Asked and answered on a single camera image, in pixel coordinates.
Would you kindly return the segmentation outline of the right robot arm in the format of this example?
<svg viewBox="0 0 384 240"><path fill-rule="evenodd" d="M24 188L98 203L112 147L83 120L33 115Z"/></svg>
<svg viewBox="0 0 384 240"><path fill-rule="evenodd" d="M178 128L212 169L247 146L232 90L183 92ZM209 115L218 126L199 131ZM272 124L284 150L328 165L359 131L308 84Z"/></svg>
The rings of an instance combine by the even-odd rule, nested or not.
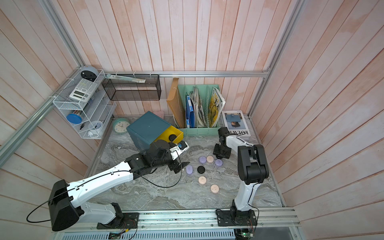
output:
<svg viewBox="0 0 384 240"><path fill-rule="evenodd" d="M219 144L213 154L217 159L229 159L232 151L237 154L238 175L241 185L229 211L220 215L230 216L236 222L240 219L254 219L252 201L258 187L269 177L270 171L263 145L253 145L231 134L227 127L218 130Z"/></svg>

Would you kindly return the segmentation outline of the teal drawer cabinet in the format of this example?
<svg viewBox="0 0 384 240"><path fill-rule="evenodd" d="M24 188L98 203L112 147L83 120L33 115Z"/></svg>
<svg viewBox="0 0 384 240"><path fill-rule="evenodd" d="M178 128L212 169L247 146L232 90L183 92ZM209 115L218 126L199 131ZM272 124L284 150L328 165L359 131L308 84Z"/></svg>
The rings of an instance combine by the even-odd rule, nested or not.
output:
<svg viewBox="0 0 384 240"><path fill-rule="evenodd" d="M134 145L139 151L146 150L171 124L148 111L127 127Z"/></svg>

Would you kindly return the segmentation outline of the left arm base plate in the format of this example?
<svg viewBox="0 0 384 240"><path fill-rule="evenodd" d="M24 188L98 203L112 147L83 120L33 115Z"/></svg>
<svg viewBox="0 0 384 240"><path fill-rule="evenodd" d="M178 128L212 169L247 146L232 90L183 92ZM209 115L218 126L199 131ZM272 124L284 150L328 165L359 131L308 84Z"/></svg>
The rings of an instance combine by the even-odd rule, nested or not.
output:
<svg viewBox="0 0 384 240"><path fill-rule="evenodd" d="M103 225L97 224L97 230L108 229L137 229L139 213L122 213L120 217L114 218L110 223Z"/></svg>

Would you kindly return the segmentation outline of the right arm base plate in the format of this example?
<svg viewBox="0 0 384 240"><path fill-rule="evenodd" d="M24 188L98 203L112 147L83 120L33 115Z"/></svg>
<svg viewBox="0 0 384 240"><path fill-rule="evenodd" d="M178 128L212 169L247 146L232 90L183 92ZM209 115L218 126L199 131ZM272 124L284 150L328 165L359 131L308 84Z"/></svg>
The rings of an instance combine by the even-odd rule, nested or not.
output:
<svg viewBox="0 0 384 240"><path fill-rule="evenodd" d="M250 226L255 227L258 224L258 213L253 210L220 210L215 211L219 227Z"/></svg>

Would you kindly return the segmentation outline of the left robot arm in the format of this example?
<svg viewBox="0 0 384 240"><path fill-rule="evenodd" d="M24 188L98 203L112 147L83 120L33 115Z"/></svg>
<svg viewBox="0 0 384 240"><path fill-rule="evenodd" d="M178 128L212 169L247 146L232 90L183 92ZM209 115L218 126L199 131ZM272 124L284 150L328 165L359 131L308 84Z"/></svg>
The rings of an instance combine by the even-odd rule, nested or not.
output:
<svg viewBox="0 0 384 240"><path fill-rule="evenodd" d="M154 169L167 166L174 173L181 173L188 165L180 155L189 149L185 141L178 144L158 140L147 150L126 158L118 165L89 178L67 183L54 183L48 207L52 230L59 232L76 223L98 223L106 228L118 228L124 221L124 214L117 203L92 204L89 199L137 178L143 178Z"/></svg>

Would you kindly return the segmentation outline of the yellow drawer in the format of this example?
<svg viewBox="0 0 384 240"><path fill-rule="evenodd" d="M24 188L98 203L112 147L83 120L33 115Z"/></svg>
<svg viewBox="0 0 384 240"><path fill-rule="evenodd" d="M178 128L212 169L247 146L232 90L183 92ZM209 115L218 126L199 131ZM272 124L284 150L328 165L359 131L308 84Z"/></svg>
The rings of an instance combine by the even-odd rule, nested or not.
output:
<svg viewBox="0 0 384 240"><path fill-rule="evenodd" d="M170 142L169 136L172 134L176 135L177 138L173 142ZM179 129L175 128L174 126L170 126L159 137L157 137L155 139L155 142L158 140L164 140L168 143L174 143L177 145L183 139L184 139L184 133L182 131L180 131Z"/></svg>

